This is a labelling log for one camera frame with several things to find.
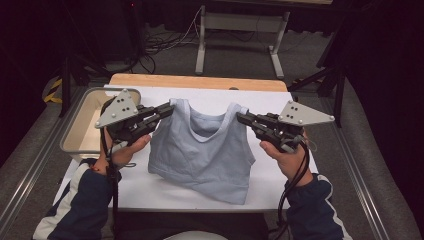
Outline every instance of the metal stand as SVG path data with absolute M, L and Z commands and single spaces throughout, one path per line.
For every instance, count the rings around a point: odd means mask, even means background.
M 203 66 L 205 62 L 205 30 L 206 29 L 223 29 L 223 30 L 240 30 L 240 31 L 261 31 L 275 32 L 277 37 L 274 46 L 269 46 L 269 53 L 274 65 L 275 74 L 278 79 L 284 78 L 283 69 L 280 59 L 278 58 L 278 49 L 289 19 L 289 12 L 285 12 L 283 17 L 273 16 L 254 16 L 254 15 L 236 15 L 206 12 L 205 6 L 202 6 L 200 15 L 200 42 L 197 52 L 196 70 L 197 75 L 203 74 Z
M 344 84 L 346 80 L 346 68 L 349 63 L 349 57 L 352 55 L 352 53 L 355 51 L 355 47 L 360 43 L 361 41 L 361 35 L 356 29 L 358 26 L 361 26 L 366 24 L 367 18 L 372 15 L 374 12 L 374 6 L 373 4 L 370 4 L 368 7 L 361 9 L 360 11 L 356 12 L 354 15 L 355 21 L 356 21 L 356 27 L 354 29 L 351 29 L 348 33 L 348 38 L 346 42 L 344 43 L 343 47 L 340 50 L 340 53 L 336 55 L 334 61 L 332 61 L 332 64 L 330 66 L 324 68 L 323 70 L 313 74 L 312 76 L 309 76 L 305 79 L 303 79 L 301 82 L 295 83 L 289 87 L 287 87 L 287 90 L 289 92 L 294 92 L 312 82 L 315 82 L 319 79 L 323 79 L 322 84 L 317 89 L 316 93 L 319 97 L 328 97 L 331 95 L 333 89 L 337 87 L 336 89 L 336 95 L 335 95 L 335 103 L 333 107 L 333 115 L 336 118 L 336 124 L 339 128 L 341 128 L 341 112 L 342 112 L 342 101 L 343 101 L 343 91 L 344 91 Z M 342 31 L 346 29 L 342 29 L 344 25 L 340 25 L 337 31 L 333 34 L 330 44 L 334 42 L 336 39 L 336 36 Z

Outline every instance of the white sleeve stripe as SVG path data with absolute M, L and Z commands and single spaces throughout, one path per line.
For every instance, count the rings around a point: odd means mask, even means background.
M 326 182 L 328 182 L 328 183 L 331 185 L 331 192 L 330 192 L 330 194 L 329 194 L 329 195 L 325 198 L 325 201 L 327 202 L 328 206 L 329 206 L 331 209 L 333 209 L 333 212 L 334 212 L 333 220 L 334 220 L 334 222 L 335 222 L 337 225 L 339 225 L 339 226 L 341 227 L 341 229 L 342 229 L 342 231 L 343 231 L 343 239 L 351 240 L 351 239 L 352 239 L 352 237 L 349 235 L 349 233 L 347 233 L 346 228 L 344 227 L 342 220 L 340 220 L 340 218 L 338 218 L 338 217 L 337 217 L 336 209 L 333 207 L 333 205 L 332 205 L 332 204 L 330 203 L 330 201 L 329 201 L 330 197 L 333 195 L 333 185 L 332 185 L 332 184 L 330 183 L 330 181 L 328 181 L 328 179 L 327 179 L 325 176 L 323 176 L 323 175 L 318 175 L 318 180 L 319 180 L 319 181 L 326 181 Z
M 56 228 L 57 224 L 65 217 L 71 209 L 71 202 L 78 193 L 78 186 L 82 175 L 89 169 L 88 164 L 81 164 L 75 171 L 70 182 L 69 192 L 63 197 L 56 211 L 55 216 L 45 217 L 38 224 L 33 239 L 47 239 Z

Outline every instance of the white table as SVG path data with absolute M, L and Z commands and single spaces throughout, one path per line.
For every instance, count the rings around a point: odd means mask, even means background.
M 108 87 L 135 88 L 141 93 L 145 106 L 158 106 L 169 98 L 188 99 L 199 112 L 219 115 L 226 111 L 230 102 L 248 107 L 254 114 L 280 113 L 285 103 L 291 100 L 288 92 L 234 91 L 193 88 L 163 88 L 110 85 Z M 147 172 L 150 145 L 137 153 L 134 168 L 121 170 L 123 179 L 119 183 L 119 208 L 127 211 L 184 211 L 184 212 L 263 212 L 278 207 L 286 178 L 280 172 L 275 160 L 259 147 L 260 140 L 248 128 L 248 142 L 256 158 L 251 169 L 250 186 L 244 205 L 233 205 L 206 197 L 191 189 L 167 182 L 160 176 Z M 64 177 L 62 188 L 69 182 L 78 163 L 73 161 Z M 311 170 L 317 172 L 311 158 Z

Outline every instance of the table leg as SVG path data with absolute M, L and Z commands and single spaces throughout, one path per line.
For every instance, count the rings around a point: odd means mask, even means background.
M 205 63 L 205 6 L 202 6 L 200 13 L 200 36 L 199 50 L 197 52 L 196 75 L 203 74 L 203 65 Z
M 278 79 L 284 78 L 283 69 L 281 67 L 280 59 L 278 58 L 278 49 L 280 48 L 281 40 L 283 39 L 284 31 L 286 30 L 287 22 L 289 21 L 290 12 L 285 12 L 281 18 L 280 26 L 278 27 L 277 37 L 274 46 L 269 46 L 269 53 L 271 55 L 272 64 L 274 65 L 275 74 Z

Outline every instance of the gray carpet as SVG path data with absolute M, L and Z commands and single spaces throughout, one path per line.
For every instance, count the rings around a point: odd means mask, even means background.
M 162 29 L 152 29 L 151 32 L 160 32 Z M 246 38 L 247 34 L 238 34 Z M 273 42 L 274 36 L 258 34 L 248 42 L 241 42 L 227 33 L 209 33 L 206 45 L 204 76 L 275 79 L 271 59 L 265 51 L 265 46 Z M 319 69 L 315 67 L 319 57 L 329 39 L 319 33 L 287 33 L 283 38 L 279 57 L 287 85 L 296 78 L 305 78 Z M 188 44 L 162 51 L 153 56 L 156 61 L 155 74 L 187 75 L 194 76 L 197 45 Z M 149 69 L 152 62 L 143 59 Z M 114 63 L 109 68 L 119 68 L 120 63 Z M 134 73 L 146 73 L 137 65 Z M 93 81 L 91 86 L 99 85 Z M 313 84 L 303 90 L 309 92 Z M 81 91 L 73 87 L 73 92 Z M 299 101 L 307 106 L 321 111 L 328 111 L 323 99 L 315 94 L 299 93 Z M 74 95 L 73 103 L 77 102 L 79 95 Z M 66 118 L 59 119 L 60 105 L 49 103 L 21 144 L 0 170 L 0 209 L 8 209 L 16 189 L 22 184 L 21 179 L 27 170 L 34 165 L 42 165 L 34 185 L 29 185 L 31 191 L 28 196 L 23 196 L 22 205 L 12 205 L 16 210 L 16 219 L 12 219 L 7 229 L 3 229 L 4 239 L 29 239 L 38 223 L 52 204 L 53 198 L 59 188 L 58 182 L 64 175 L 71 158 L 59 148 L 60 124 L 66 124 Z M 34 163 L 43 143 L 51 137 L 52 129 L 58 136 L 55 144 L 41 163 Z M 316 142 L 318 150 L 314 153 L 319 171 L 326 175 L 334 186 L 333 204 L 338 210 L 340 218 L 344 221 L 347 231 L 354 239 L 421 239 L 412 213 L 407 207 L 403 197 L 396 188 L 384 160 L 375 144 L 366 116 L 362 110 L 354 90 L 347 84 L 343 99 L 342 112 L 343 128 L 337 129 L 330 124 L 310 126 L 307 128 L 309 137 Z M 375 208 L 386 232 L 376 232 L 374 221 L 368 215 L 367 207 L 360 201 L 361 192 L 352 181 L 346 162 L 346 151 L 342 148 L 337 131 L 341 131 L 350 147 L 358 169 L 368 187 Z M 267 222 L 270 228 L 275 227 L 276 213 L 267 213 Z M 105 239 L 110 238 L 108 228 L 105 227 Z

